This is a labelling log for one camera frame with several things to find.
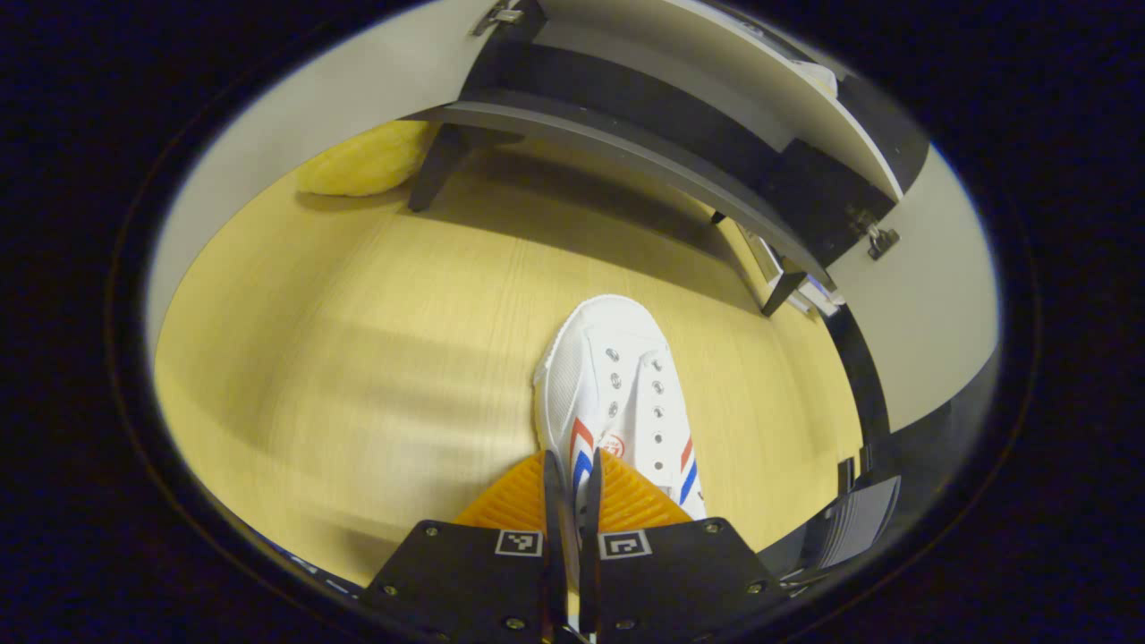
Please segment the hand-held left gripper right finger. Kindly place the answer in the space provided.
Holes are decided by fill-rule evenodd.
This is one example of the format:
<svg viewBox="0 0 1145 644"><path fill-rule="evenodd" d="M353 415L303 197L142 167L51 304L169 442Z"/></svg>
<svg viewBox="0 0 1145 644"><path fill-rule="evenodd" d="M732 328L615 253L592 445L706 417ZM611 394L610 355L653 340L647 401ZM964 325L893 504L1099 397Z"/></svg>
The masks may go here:
<svg viewBox="0 0 1145 644"><path fill-rule="evenodd" d="M590 643L731 643L789 594L724 518L690 521L598 450L586 482L578 633Z"/></svg>

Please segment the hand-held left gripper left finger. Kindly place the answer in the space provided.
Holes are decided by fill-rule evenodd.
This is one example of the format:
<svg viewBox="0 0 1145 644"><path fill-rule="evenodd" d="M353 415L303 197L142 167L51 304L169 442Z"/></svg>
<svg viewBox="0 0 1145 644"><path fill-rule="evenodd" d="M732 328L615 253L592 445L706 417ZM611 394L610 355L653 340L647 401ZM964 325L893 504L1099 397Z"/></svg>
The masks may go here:
<svg viewBox="0 0 1145 644"><path fill-rule="evenodd" d="M567 643L556 457L511 468L455 521L417 523L361 592L369 610L433 643Z"/></svg>

